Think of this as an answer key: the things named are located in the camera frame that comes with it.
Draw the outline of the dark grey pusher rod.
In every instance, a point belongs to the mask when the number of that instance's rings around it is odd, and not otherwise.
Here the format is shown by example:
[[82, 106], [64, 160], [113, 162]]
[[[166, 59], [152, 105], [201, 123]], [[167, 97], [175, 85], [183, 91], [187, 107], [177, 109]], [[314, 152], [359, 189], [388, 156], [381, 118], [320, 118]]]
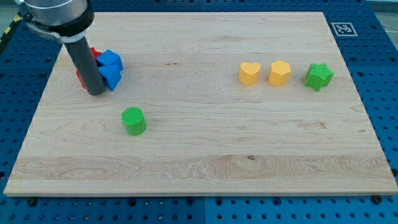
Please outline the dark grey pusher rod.
[[82, 37], [78, 41], [64, 43], [64, 45], [87, 92], [94, 96], [102, 94], [105, 91], [105, 84], [86, 38]]

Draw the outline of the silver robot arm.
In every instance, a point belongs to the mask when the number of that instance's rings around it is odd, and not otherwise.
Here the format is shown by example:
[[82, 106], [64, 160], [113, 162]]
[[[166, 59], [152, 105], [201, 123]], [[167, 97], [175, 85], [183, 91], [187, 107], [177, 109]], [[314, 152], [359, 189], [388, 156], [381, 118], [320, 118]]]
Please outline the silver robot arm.
[[28, 28], [64, 45], [90, 95], [105, 91], [104, 81], [86, 40], [94, 10], [89, 0], [15, 0]]

